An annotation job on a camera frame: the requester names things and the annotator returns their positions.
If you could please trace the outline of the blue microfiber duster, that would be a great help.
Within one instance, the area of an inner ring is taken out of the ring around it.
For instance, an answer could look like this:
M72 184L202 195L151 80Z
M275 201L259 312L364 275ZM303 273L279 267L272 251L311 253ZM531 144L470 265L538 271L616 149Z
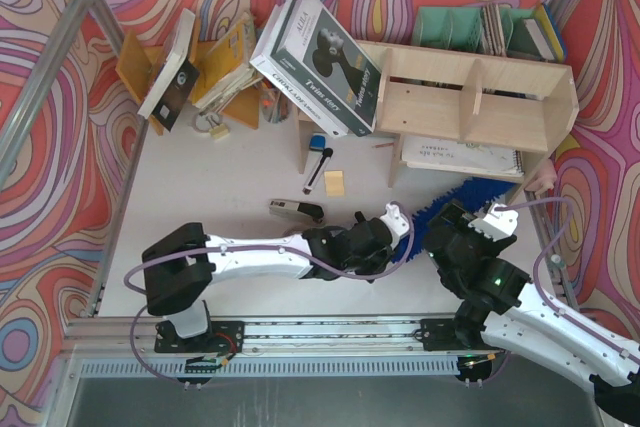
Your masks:
M507 181L471 177L437 197L429 205L413 212L411 217L414 225L414 239L406 261L410 262L423 251L422 241L429 231L429 222L448 202L456 200L467 211L477 212L487 203L503 197L514 186L514 183Z

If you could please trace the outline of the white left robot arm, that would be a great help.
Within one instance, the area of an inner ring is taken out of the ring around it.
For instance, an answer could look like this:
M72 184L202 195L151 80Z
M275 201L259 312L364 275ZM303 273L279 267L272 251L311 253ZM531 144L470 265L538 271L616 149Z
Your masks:
M349 229L325 226L272 239L207 235L200 223L187 223L142 253L147 312L169 322L179 339L200 337L210 331L200 299L209 285L265 275L372 282L410 231L395 204L380 217L357 213Z

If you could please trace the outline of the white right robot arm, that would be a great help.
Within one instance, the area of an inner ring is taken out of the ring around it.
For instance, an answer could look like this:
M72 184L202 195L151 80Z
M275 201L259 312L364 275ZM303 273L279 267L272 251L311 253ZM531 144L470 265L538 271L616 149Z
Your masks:
M467 348L506 350L592 394L614 419L639 423L639 344L587 318L547 292L531 272L500 258L515 240L517 210L492 205L483 216L457 201L429 223L423 247L441 284L461 304L453 332Z

